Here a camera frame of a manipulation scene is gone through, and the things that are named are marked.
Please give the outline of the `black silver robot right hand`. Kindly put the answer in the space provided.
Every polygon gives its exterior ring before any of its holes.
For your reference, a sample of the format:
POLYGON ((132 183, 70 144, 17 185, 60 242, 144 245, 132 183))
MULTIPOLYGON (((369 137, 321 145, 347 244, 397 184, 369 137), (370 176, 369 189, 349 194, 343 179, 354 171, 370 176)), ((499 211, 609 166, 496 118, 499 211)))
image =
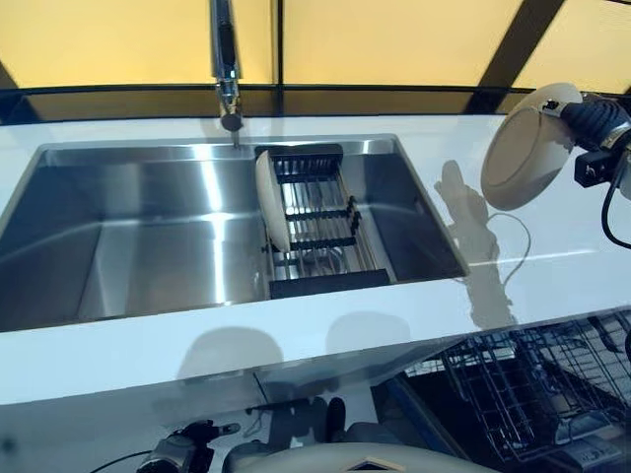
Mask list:
POLYGON ((588 151, 617 151, 630 143, 630 114, 617 101, 603 98, 582 102, 548 100, 539 110, 560 119, 576 143, 588 151))

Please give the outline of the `black silver robot left hand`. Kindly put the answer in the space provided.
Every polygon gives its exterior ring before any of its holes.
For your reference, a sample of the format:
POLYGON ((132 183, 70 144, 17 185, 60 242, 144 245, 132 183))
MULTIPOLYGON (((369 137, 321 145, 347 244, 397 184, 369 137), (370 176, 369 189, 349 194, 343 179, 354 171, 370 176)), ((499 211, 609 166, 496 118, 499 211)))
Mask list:
POLYGON ((193 442, 199 456, 211 458, 214 450, 209 447, 209 444, 213 440, 236 434, 240 430, 239 423, 215 425, 212 420, 205 420, 189 424, 181 431, 181 434, 193 442))

